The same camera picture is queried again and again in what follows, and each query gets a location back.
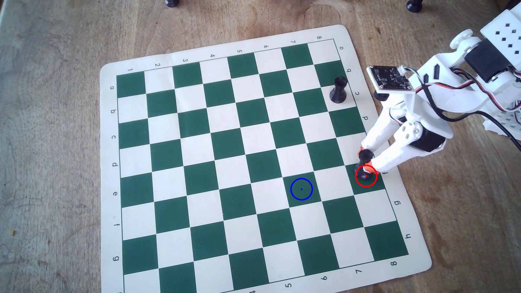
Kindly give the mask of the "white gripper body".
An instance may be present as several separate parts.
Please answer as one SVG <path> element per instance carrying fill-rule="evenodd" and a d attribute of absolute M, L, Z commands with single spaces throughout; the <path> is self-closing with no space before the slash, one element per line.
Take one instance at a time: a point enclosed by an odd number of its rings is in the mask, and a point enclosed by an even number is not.
<path fill-rule="evenodd" d="M 404 123 L 422 125 L 422 135 L 410 144 L 422 153 L 444 148 L 453 137 L 449 123 L 489 114 L 484 83 L 460 68 L 469 54 L 468 50 L 440 53 L 417 70 L 391 67 L 391 107 L 405 107 Z"/>

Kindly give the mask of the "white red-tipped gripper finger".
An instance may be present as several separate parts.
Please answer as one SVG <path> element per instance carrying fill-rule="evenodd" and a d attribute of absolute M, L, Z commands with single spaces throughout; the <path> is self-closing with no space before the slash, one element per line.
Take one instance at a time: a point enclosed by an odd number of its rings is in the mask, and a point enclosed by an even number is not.
<path fill-rule="evenodd" d="M 422 150 L 410 146 L 422 135 L 420 123 L 404 123 L 393 135 L 395 142 L 380 154 L 376 154 L 368 163 L 377 172 L 388 171 L 410 158 L 422 156 Z"/>
<path fill-rule="evenodd" d="M 391 107 L 388 110 L 382 110 L 376 123 L 361 142 L 358 156 L 368 157 L 373 154 L 375 150 L 388 141 L 406 120 L 405 107 Z"/>

